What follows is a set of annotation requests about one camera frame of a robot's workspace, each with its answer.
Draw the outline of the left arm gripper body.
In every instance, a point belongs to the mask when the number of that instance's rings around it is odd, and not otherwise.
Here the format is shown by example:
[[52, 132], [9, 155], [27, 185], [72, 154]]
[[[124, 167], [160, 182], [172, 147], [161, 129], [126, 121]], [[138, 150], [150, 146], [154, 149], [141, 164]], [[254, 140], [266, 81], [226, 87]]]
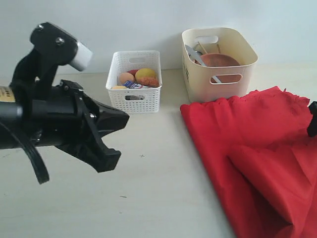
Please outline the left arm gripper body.
[[76, 82], [62, 80], [44, 89], [39, 82], [17, 80], [14, 92], [23, 107], [17, 126], [35, 146], [56, 146], [67, 151], [91, 142], [99, 109]]

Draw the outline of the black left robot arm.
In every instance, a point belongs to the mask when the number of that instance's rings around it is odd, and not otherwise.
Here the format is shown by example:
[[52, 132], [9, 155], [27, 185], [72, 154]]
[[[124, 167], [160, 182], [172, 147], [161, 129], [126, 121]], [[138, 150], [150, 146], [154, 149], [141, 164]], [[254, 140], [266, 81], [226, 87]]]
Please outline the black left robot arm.
[[34, 98], [33, 87], [2, 87], [0, 120], [35, 147], [55, 146], [101, 173], [114, 170], [121, 156], [102, 138], [124, 129], [129, 115], [90, 98], [78, 83], [62, 80], [45, 100]]

